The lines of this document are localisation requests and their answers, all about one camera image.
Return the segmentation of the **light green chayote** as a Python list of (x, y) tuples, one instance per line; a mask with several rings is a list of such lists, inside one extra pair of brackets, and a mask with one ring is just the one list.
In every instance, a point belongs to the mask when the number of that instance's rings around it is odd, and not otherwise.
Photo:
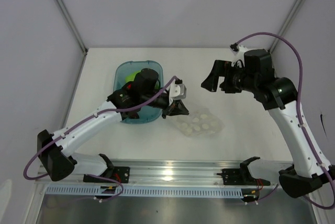
[(126, 82), (126, 83), (128, 83), (128, 82), (133, 82), (134, 79), (135, 79), (135, 77), (136, 77), (136, 75), (137, 75), (138, 73), (140, 73), (140, 72), (141, 72), (141, 71), (135, 71), (135, 72), (129, 74), (128, 76), (125, 77), (125, 82)]

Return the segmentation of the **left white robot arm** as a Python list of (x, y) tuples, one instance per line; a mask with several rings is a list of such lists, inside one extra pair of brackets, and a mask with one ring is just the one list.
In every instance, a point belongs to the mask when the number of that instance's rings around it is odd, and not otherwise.
[(40, 132), (37, 136), (38, 158), (54, 182), (71, 174), (82, 175), (84, 182), (108, 182), (116, 175), (115, 166), (107, 155), (79, 154), (76, 150), (104, 127), (130, 118), (138, 119), (144, 106), (160, 109), (162, 118), (188, 115), (183, 104), (185, 97), (186, 86), (182, 80), (173, 77), (161, 87), (158, 72), (142, 69), (78, 123), (53, 133)]

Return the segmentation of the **clear zip top bag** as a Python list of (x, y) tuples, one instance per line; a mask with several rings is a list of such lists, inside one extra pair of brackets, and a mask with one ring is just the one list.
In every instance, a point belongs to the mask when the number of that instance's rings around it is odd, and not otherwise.
[(188, 137), (210, 136), (217, 134), (225, 127), (224, 123), (211, 111), (198, 104), (189, 104), (189, 115), (168, 117), (171, 125)]

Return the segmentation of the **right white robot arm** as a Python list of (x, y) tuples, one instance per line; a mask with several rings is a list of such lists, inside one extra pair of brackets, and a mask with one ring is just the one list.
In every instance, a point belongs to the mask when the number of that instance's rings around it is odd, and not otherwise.
[(279, 162), (252, 157), (240, 164), (239, 178), (251, 184), (257, 178), (279, 183), (292, 198), (305, 196), (334, 180), (334, 166), (318, 147), (309, 126), (302, 120), (302, 106), (293, 82), (275, 77), (272, 57), (264, 49), (244, 50), (241, 64), (216, 60), (201, 87), (235, 94), (247, 91), (276, 122), (289, 148), (293, 164), (288, 168)]

